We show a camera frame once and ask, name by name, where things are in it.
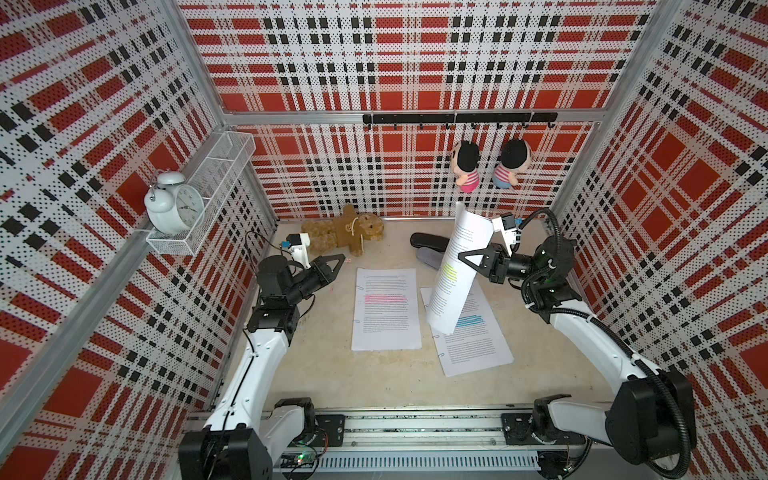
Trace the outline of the document with yellow highlight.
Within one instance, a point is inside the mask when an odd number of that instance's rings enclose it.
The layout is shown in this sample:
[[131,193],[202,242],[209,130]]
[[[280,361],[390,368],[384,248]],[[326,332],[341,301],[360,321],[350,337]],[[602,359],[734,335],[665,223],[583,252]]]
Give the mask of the document with yellow highlight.
[[456,203],[452,235],[426,307],[426,321],[437,332],[454,333],[476,276],[476,270],[462,262],[459,254],[486,248],[493,233],[490,219],[469,212],[462,202]]

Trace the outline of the document with pink highlight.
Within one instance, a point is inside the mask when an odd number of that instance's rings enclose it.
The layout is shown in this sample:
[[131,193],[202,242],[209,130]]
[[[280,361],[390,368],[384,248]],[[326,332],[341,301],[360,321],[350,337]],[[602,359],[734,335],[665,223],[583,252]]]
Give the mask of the document with pink highlight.
[[358,268],[352,351],[422,347],[415,269]]

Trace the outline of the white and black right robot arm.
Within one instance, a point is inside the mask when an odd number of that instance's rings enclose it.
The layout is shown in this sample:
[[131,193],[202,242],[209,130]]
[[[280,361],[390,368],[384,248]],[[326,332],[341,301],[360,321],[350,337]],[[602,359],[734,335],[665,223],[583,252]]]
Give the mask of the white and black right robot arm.
[[563,334],[611,388],[607,402],[555,394],[535,401],[525,438],[553,444],[572,433],[610,446],[626,462],[681,479],[696,447],[693,389],[687,378],[642,356],[613,332],[570,285],[575,243],[549,236],[531,255],[499,244],[455,254],[490,282],[517,283],[525,307]]

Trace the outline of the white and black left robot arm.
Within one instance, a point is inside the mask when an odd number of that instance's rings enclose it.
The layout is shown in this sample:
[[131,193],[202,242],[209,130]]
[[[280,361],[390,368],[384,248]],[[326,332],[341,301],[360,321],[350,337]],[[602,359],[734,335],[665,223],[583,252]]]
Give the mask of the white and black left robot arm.
[[182,478],[269,479],[286,448],[313,435],[310,398],[281,400],[267,418],[263,407],[299,326],[300,303],[332,284],[345,260],[342,254],[320,256],[303,266],[273,255],[259,263],[257,304],[244,329],[243,356],[204,426],[183,436]]

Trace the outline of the brown teddy bear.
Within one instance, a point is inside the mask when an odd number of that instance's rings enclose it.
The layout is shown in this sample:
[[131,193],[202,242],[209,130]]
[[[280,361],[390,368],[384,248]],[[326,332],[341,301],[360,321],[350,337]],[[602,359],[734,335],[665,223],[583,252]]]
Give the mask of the brown teddy bear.
[[332,219],[307,220],[301,232],[308,235],[312,255],[324,255],[337,248],[347,248],[354,257],[364,254],[367,242],[383,238],[384,222],[371,213],[358,213],[347,204],[342,214]]

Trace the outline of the grey glasses case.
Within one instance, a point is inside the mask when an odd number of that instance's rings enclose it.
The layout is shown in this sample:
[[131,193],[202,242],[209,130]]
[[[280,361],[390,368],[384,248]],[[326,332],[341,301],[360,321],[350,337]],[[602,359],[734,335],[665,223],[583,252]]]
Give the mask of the grey glasses case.
[[419,247],[416,250],[416,258],[424,265],[439,270],[444,259],[444,253],[429,247]]

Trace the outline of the black glasses case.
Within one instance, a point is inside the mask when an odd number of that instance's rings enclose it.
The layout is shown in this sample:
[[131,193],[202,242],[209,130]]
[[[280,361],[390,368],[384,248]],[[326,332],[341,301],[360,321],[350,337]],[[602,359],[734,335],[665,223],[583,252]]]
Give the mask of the black glasses case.
[[445,236],[416,232],[410,236],[409,241],[413,248],[428,248],[439,253],[444,253],[448,247],[450,239]]

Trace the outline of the document with blue highlight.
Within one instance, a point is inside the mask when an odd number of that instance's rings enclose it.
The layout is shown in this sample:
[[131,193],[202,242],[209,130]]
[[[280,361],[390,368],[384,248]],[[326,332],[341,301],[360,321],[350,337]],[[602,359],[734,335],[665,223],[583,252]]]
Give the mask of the document with blue highlight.
[[431,328],[431,334],[446,377],[514,362],[505,336],[476,280],[473,281],[454,332],[445,335]]

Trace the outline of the doll with pink striped shirt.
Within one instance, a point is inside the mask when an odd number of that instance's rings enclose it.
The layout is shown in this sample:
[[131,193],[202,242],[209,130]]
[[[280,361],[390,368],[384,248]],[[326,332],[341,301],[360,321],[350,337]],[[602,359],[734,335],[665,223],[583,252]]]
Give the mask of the doll with pink striped shirt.
[[450,169],[455,184],[465,194],[472,193],[479,185],[477,167],[480,159],[479,147],[466,140],[458,142],[452,151]]

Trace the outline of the doll with blue trousers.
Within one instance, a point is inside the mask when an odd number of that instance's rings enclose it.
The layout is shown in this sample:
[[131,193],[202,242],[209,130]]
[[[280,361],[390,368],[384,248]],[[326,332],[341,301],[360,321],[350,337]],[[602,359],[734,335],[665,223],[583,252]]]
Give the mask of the doll with blue trousers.
[[502,147],[492,181],[497,188],[509,189],[519,184],[518,176],[531,164],[531,149],[523,139],[510,139]]

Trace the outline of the white alarm clock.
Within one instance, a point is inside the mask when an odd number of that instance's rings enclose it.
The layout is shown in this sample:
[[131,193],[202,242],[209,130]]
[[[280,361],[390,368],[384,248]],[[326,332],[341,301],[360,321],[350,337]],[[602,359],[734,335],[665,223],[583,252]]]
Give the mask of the white alarm clock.
[[196,225],[205,202],[181,172],[163,171],[145,194],[144,206],[150,222],[160,233],[177,235]]

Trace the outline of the green circuit board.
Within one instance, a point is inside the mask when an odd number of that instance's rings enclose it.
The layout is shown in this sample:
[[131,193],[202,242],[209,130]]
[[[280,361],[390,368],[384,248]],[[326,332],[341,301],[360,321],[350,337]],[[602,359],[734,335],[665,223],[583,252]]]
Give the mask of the green circuit board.
[[315,450],[301,450],[283,453],[280,459],[280,468],[291,471],[294,469],[312,469],[318,459]]

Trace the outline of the black hook rail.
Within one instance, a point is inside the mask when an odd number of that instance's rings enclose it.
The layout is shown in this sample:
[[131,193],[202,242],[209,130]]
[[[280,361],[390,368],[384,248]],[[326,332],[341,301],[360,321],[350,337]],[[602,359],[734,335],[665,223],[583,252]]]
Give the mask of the black hook rail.
[[453,124],[508,124],[527,125],[530,123],[554,124],[557,112],[508,112],[508,113],[379,113],[363,114],[365,125],[453,125]]

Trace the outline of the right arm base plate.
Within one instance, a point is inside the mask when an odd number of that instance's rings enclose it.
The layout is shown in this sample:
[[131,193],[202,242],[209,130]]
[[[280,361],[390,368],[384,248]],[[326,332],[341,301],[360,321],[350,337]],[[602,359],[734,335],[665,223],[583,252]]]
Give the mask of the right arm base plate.
[[573,432],[554,431],[538,435],[533,425],[533,413],[515,411],[501,415],[502,434],[508,446],[585,446],[584,436]]

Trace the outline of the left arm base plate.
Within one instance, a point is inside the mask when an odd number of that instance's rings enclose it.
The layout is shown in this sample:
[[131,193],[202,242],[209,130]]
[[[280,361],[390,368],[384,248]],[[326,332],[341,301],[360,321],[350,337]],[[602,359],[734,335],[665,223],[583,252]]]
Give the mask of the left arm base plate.
[[343,414],[316,414],[314,426],[302,439],[302,443],[317,450],[325,446],[341,447],[344,442],[346,419]]

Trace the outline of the aluminium front rail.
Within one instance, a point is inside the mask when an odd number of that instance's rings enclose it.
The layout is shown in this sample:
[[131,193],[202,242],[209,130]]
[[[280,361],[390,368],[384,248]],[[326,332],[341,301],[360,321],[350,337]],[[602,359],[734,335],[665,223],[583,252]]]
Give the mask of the aluminium front rail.
[[336,471],[500,471],[540,470],[566,478],[581,466],[592,446],[508,446],[501,415],[532,412],[532,405],[488,408],[404,408],[320,411],[347,417],[341,447],[320,450],[292,442],[284,453],[315,450],[312,469],[292,473]]

